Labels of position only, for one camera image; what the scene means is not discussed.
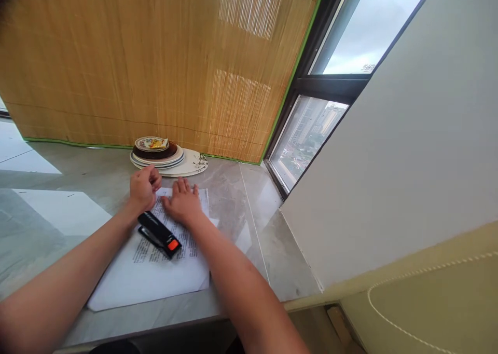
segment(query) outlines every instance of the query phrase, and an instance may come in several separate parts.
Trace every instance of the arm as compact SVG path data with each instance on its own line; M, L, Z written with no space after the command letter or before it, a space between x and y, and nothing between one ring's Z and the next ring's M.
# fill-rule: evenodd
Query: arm
M308 353L285 309L247 257L204 215L197 185L173 184L173 197L162 197L166 212L192 233L244 349L248 353Z
M127 204L93 235L0 304L0 351L49 353L63 339L103 272L128 239L136 218L161 186L149 166L130 179Z

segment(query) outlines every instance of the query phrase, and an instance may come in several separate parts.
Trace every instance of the hand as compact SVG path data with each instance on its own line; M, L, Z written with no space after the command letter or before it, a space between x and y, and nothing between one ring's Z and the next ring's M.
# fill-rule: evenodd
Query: hand
M188 180L181 176L173 183L173 197L161 197L161 202L166 213L185 226L204 215L197 184L192 190Z
M137 171L130 178L128 206L137 215L152 209L156 203L156 192L161 187L161 175L154 165Z

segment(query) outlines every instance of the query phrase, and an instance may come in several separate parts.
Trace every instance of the bamboo blind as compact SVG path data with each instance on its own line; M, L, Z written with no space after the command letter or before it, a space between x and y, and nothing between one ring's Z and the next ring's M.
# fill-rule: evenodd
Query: bamboo blind
M259 162L315 4L11 0L0 96L24 137Z

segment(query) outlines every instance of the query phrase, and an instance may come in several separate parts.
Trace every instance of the white plate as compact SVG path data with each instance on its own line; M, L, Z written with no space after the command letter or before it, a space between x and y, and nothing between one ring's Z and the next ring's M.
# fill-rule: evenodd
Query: white plate
M149 165L153 165L153 164L147 164L147 163L137 161L135 158L136 158L136 156L133 153L130 153L130 160L133 162L134 165L141 166L141 167L147 167ZM184 159L185 159L185 155L183 154L180 157L180 159L178 159L174 162L171 162L171 163L166 164L166 165L154 165L154 166L156 166L156 168L158 168L158 169L168 169L168 168L179 165L180 163L183 162Z
M135 167L139 168L139 169L143 169L144 167L143 166L140 166L140 165L137 165L136 163L132 162L134 164ZM198 171L193 171L193 172L187 172L187 173L184 173L184 174L167 174L167 173L160 173L161 176L165 177L165 178L177 178L179 176L182 176L184 178L186 178L187 176L193 176L193 175L197 175L197 174L200 174L201 172L204 172L205 170L207 170L208 167L207 166L204 166L201 170L198 170Z
M158 169L159 173L164 176L188 176L187 174L192 173L195 175L208 167L208 160L199 152L190 149L183 149L183 151L185 158L180 164L167 169ZM131 162L140 169L144 168L144 166L138 165L133 160Z
M204 168L202 170L199 170L199 171L195 171L195 172L188 172L188 173L185 173L185 174L160 174L161 176L165 177L165 178L177 178L179 176L182 176L184 178L188 177L188 176L193 176L193 175L197 175L197 174L200 174L201 172L204 172L205 170L207 170L208 168Z
M177 149L176 149L175 154L173 154L171 157L168 157L168 158L144 159L144 158L137 157L135 154L133 154L133 158L135 158L138 162L145 163L147 165L151 165L151 164L152 165L165 165L168 163L173 163L173 162L179 160L181 158L182 154L184 153L183 149L179 145L177 145L176 147L177 147Z

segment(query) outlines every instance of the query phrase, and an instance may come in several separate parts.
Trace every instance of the stack of plates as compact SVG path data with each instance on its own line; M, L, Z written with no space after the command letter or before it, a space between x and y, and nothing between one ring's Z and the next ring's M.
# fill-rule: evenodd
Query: stack of plates
M196 175L208 168L208 160L199 152L157 137L135 141L130 160L140 169L155 165L161 175L170 177Z

